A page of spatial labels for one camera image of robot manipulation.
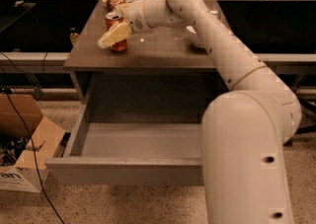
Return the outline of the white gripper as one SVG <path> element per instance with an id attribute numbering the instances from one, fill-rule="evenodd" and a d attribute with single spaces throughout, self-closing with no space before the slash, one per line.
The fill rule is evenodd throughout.
<path id="1" fill-rule="evenodd" d="M 145 17 L 145 3 L 146 0 L 138 0 L 130 4 L 116 5 L 116 11 L 123 16 L 125 22 L 113 24 L 98 40 L 98 46 L 108 48 L 127 39 L 132 31 L 135 33 L 149 31 L 151 27 Z"/>

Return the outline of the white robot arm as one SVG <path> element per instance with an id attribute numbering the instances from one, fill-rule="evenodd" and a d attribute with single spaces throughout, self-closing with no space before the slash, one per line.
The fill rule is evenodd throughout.
<path id="1" fill-rule="evenodd" d="M 294 224 L 283 145 L 301 121 L 295 94 L 203 0 L 137 0 L 116 9 L 123 21 L 99 47 L 160 26 L 190 26 L 228 89 L 201 122 L 208 224 Z"/>

